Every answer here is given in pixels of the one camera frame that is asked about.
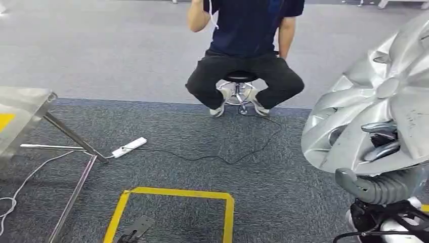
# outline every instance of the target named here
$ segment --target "black stool seat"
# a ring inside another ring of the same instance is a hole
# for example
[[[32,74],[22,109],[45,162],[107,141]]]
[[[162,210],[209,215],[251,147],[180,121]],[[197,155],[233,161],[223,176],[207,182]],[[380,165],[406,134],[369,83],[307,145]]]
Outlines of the black stool seat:
[[[247,83],[255,81],[256,79],[258,79],[258,77],[254,73],[244,71],[231,72],[224,78],[225,81],[234,83]]]

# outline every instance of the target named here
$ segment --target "floor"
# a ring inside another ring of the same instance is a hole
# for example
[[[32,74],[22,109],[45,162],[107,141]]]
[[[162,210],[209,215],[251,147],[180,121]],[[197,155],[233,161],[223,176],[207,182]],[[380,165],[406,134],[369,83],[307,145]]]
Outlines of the floor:
[[[243,117],[232,107],[224,117],[210,119],[185,91],[212,30],[195,34],[186,29],[187,2],[9,4],[0,16],[1,86],[55,90],[61,99],[52,112],[105,154],[143,136],[145,148],[226,160],[188,161],[168,152],[134,151],[108,165],[96,164],[59,241],[79,243],[103,242],[121,193],[137,186],[231,194],[233,242],[322,243],[346,232],[343,214],[351,198],[332,175],[305,161],[299,146],[302,127],[309,109],[347,66],[421,13],[413,4],[378,10],[308,0],[288,57],[306,89],[273,112],[277,125]],[[264,87],[261,80],[255,85]],[[73,144],[47,123],[27,142]],[[37,165],[55,155],[20,150],[0,172],[0,196],[13,194]],[[45,242],[88,159],[71,154],[36,174],[18,196],[0,241]],[[0,213],[9,206],[1,202]],[[156,221],[146,243],[222,242],[225,206],[217,199],[133,194],[115,235],[146,214]]]

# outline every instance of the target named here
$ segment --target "man's arm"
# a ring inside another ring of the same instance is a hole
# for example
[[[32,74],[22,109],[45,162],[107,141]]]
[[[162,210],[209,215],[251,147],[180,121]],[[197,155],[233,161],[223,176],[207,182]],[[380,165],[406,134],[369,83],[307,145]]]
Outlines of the man's arm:
[[[193,32],[199,32],[207,25],[210,14],[204,11],[203,0],[192,0],[191,8],[188,10],[188,26]]]
[[[295,18],[283,18],[279,27],[280,57],[286,59],[295,35]]]

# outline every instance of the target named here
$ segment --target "sneaker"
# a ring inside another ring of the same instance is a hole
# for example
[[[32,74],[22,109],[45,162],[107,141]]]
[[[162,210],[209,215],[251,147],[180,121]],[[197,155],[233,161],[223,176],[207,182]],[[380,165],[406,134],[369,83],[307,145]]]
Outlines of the sneaker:
[[[225,102],[227,102],[232,97],[232,90],[227,88],[220,88],[218,89],[222,95],[224,96],[224,100],[222,102],[222,105],[215,110],[210,109],[210,115],[212,117],[219,117],[225,112]]]
[[[256,99],[256,94],[259,91],[257,89],[248,89],[246,90],[246,92],[244,92],[244,95],[246,97],[246,99],[250,102],[252,102],[252,104],[255,106],[255,111],[259,114],[259,115],[263,115],[263,116],[267,116],[270,113],[270,110],[265,109],[260,103],[259,101]]]

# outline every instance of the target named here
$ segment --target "knee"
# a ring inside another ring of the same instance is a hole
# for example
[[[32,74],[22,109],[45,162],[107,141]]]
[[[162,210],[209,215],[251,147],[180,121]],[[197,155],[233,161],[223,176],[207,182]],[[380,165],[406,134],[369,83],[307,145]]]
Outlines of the knee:
[[[301,77],[299,77],[298,75],[296,77],[297,78],[292,85],[292,90],[295,92],[295,94],[299,94],[304,90],[305,85]]]
[[[193,94],[193,95],[199,94],[203,91],[202,85],[200,85],[199,82],[197,82],[191,78],[185,84],[185,87],[188,90],[188,92]]]
[[[281,90],[296,95],[304,90],[304,82],[297,74],[290,75],[282,82]]]

